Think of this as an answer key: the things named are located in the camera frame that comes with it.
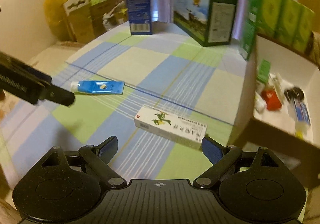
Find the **yellow plastic bag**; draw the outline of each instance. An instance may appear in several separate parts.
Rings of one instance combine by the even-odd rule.
[[[60,41],[73,41],[74,36],[71,33],[63,9],[63,3],[66,1],[67,0],[44,0],[44,15],[53,35]]]

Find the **tablecloth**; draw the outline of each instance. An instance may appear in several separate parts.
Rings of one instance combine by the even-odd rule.
[[[49,101],[20,101],[0,124],[0,162],[11,187],[52,146],[77,150],[117,136],[110,167],[127,181],[193,181],[211,166],[201,153],[135,127],[143,104],[208,125],[226,145],[235,119],[246,62],[236,45],[204,48],[174,24],[157,23],[154,35],[131,35],[128,23],[90,42],[52,74],[70,89],[72,81],[125,81],[123,95],[76,95],[71,107]]]

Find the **red object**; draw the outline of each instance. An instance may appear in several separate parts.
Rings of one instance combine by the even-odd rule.
[[[268,111],[276,111],[281,109],[282,104],[278,99],[278,96],[274,90],[271,91],[263,91],[261,93],[262,98],[267,103],[267,110]]]

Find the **silver bolt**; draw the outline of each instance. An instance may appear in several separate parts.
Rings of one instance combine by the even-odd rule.
[[[205,186],[205,185],[209,185],[211,183],[211,180],[209,178],[202,177],[202,178],[198,178],[196,180],[196,183],[201,186]]]
[[[119,177],[114,177],[114,178],[109,179],[108,182],[113,186],[118,186],[118,185],[123,184],[124,180],[122,178],[119,178]]]

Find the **ribbed black surface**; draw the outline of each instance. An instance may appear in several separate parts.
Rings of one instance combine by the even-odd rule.
[[[195,189],[187,180],[132,180],[107,192],[86,216],[69,224],[245,224],[226,212],[212,192]]]

